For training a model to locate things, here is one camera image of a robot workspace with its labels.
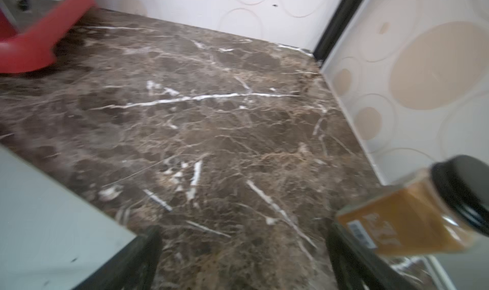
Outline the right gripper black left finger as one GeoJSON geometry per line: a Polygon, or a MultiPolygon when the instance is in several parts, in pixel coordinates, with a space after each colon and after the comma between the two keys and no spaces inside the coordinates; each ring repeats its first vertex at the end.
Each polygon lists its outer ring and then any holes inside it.
{"type": "Polygon", "coordinates": [[[161,250],[160,228],[151,226],[75,289],[151,289],[161,250]]]}

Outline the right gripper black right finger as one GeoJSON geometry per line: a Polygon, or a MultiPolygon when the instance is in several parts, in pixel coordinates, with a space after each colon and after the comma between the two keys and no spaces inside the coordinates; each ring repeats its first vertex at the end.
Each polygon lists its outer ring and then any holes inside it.
{"type": "Polygon", "coordinates": [[[419,289],[420,279],[395,271],[337,222],[326,237],[339,289],[419,289]]]}

